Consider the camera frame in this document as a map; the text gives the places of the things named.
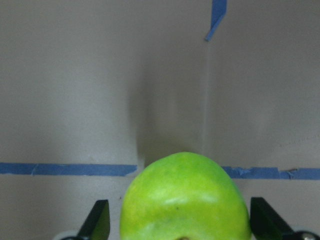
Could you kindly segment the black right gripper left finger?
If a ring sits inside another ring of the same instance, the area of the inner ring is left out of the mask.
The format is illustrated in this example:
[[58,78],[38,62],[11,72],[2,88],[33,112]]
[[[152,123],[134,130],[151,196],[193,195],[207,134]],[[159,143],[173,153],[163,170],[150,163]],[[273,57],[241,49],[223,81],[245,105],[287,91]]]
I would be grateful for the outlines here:
[[58,240],[108,240],[110,236],[110,207],[107,199],[97,200],[77,234]]

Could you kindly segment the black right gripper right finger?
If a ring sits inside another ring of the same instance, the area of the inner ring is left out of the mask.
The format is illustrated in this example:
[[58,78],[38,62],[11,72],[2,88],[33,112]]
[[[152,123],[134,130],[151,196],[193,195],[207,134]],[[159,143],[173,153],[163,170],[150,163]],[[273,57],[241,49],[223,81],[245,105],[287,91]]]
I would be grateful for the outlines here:
[[293,230],[263,197],[250,199],[250,227],[257,240],[318,240],[307,230]]

